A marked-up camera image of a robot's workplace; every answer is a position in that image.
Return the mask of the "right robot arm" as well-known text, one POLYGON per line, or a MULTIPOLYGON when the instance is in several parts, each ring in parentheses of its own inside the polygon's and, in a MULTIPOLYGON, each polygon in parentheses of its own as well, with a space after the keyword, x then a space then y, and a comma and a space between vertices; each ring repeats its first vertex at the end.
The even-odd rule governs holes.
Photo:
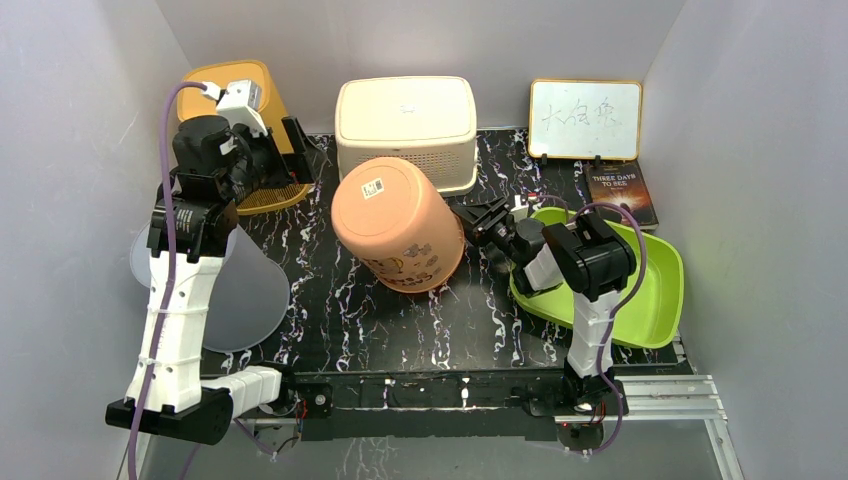
POLYGON ((511 262, 518 296, 533 298, 563 291, 574 309, 572 339, 563 384, 551 394, 526 394, 530 408, 543 413, 587 414, 613 390, 611 334, 617 311, 629 297, 629 277, 643 252, 629 244, 598 214, 546 224, 519 218, 506 200, 456 205, 465 238, 477 247, 495 246, 511 262))

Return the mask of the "cream perforated basket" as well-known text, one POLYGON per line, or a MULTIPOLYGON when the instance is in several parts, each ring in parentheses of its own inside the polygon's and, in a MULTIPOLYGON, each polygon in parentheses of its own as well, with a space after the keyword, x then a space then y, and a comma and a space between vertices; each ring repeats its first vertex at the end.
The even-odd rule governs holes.
POLYGON ((353 80, 335 108, 339 177, 378 157, 402 158, 447 196, 477 181, 477 111, 469 82, 457 76, 353 80))

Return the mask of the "orange mesh basket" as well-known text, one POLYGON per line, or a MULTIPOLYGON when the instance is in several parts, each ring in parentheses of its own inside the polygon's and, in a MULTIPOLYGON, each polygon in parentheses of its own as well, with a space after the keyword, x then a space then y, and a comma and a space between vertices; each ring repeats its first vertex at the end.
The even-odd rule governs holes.
MULTIPOLYGON (((253 81, 261 90, 255 110, 270 129, 279 151, 282 154, 293 154, 304 149, 309 142, 297 119, 289 115, 270 71, 261 61, 241 60, 207 65, 187 73, 184 79, 213 82, 222 88, 233 81, 253 81)), ((196 89, 186 89, 177 96, 176 115, 180 121, 214 112, 212 102, 196 89)), ((305 198, 312 184, 311 180, 298 179, 289 186, 260 189, 238 204, 238 213, 251 216, 291 207, 305 198)))

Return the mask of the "green plastic tray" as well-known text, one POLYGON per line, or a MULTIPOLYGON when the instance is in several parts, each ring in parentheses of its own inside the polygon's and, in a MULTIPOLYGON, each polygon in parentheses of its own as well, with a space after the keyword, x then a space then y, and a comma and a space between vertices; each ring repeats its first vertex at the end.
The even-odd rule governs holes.
MULTIPOLYGON (((684 267, 677 250, 667 241, 645 233, 647 269, 639 291, 614 322, 612 340, 627 347, 663 348, 675 338, 684 298, 684 267)), ((520 308, 544 320, 571 327, 573 293, 562 284, 554 290, 527 297, 510 285, 520 308)))

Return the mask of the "grey and tan bucket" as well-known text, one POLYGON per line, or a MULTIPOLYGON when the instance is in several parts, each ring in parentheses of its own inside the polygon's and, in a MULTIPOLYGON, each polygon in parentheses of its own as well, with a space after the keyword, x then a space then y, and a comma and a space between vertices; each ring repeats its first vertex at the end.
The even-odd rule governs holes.
POLYGON ((282 268, 236 227, 211 292, 203 347, 233 353, 260 344, 282 323, 290 293, 282 268))

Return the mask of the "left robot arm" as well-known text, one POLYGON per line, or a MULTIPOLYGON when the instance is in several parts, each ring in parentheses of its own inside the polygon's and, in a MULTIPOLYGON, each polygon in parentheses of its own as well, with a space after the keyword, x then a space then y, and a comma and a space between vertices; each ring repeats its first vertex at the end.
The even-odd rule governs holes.
POLYGON ((253 134, 218 115, 183 121, 167 148, 177 165, 157 193, 147 245, 151 285, 136 372, 122 399, 110 403, 113 427, 214 445, 232 420, 263 405, 275 416, 294 411, 297 387, 273 367, 203 381, 202 340, 213 288, 238 205, 256 191, 314 179, 316 146, 287 116, 283 153, 276 133, 253 134))

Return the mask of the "orange paper bucket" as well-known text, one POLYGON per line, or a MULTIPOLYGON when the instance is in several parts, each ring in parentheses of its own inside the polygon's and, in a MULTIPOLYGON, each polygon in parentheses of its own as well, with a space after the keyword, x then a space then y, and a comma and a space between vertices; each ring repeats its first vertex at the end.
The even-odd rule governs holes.
POLYGON ((401 158, 371 159, 346 174, 331 221, 340 243, 401 293, 441 286, 464 256, 458 218, 424 173, 401 158))

